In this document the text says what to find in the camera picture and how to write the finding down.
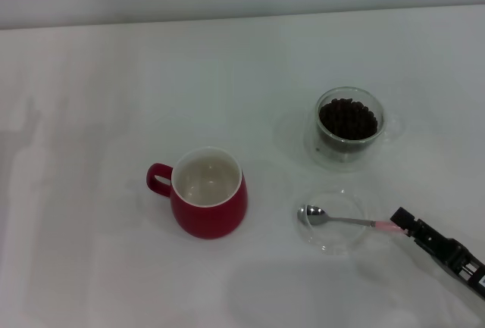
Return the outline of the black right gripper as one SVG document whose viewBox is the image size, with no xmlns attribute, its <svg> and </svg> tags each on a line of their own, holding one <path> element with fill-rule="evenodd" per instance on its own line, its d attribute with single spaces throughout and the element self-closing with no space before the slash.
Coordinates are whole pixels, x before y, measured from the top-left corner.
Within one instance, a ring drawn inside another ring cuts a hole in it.
<svg viewBox="0 0 485 328">
<path fill-rule="evenodd" d="M 402 207 L 390 220 L 427 253 L 443 253 L 444 269 L 484 300 L 484 263 L 473 256 L 463 244 L 446 238 L 423 220 L 416 220 Z"/>
</svg>

